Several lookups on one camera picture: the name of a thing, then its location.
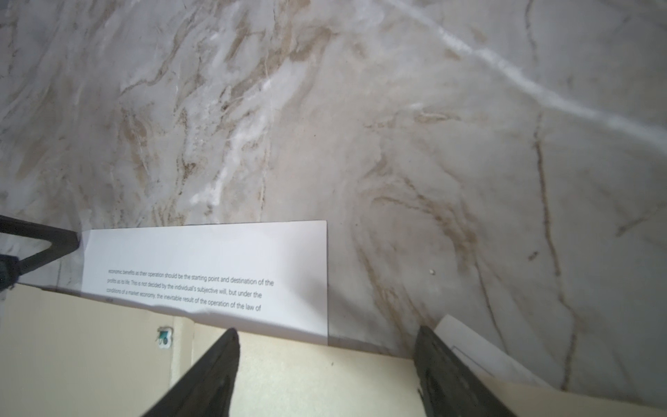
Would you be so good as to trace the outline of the beige manila folder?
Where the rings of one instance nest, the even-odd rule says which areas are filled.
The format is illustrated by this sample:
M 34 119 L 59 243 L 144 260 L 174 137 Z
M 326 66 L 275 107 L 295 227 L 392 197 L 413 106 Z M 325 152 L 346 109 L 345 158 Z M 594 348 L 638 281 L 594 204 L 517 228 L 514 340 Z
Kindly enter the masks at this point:
M 1 305 L 1 413 L 143 415 L 221 335 L 184 317 L 15 286 Z M 231 415 L 424 415 L 408 359 L 249 333 L 240 344 Z M 476 375 L 519 416 L 660 415 Z

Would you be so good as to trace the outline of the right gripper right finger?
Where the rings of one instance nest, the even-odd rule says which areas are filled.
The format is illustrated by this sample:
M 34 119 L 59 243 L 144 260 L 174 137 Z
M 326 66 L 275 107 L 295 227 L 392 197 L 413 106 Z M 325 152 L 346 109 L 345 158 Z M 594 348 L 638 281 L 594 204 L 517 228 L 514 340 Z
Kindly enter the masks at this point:
M 420 327 L 413 363 L 427 416 L 514 416 L 427 326 Z

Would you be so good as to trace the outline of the technical drawing paper sheet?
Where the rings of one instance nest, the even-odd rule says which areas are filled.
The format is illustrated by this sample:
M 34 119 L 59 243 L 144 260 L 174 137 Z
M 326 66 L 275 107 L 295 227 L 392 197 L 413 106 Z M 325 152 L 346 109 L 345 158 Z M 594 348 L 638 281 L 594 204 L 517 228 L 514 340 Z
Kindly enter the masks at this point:
M 544 387 L 552 386 L 453 316 L 445 316 L 434 333 L 474 373 L 504 382 Z

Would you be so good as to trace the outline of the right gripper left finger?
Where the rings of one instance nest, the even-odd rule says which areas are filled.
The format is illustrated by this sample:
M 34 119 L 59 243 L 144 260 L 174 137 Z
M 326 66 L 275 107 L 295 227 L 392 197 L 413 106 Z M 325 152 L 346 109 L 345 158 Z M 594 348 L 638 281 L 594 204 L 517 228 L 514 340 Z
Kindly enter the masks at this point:
M 228 417 L 240 359 L 239 335 L 231 328 L 145 414 Z

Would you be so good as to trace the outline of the text printed paper sheet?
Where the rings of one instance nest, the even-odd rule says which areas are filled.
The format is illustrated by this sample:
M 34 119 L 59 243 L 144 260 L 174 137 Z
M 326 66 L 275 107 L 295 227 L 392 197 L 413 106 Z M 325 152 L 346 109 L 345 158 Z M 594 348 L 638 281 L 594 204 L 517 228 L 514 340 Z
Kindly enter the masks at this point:
M 95 301 L 300 342 L 328 340 L 328 224 L 92 229 L 24 278 Z

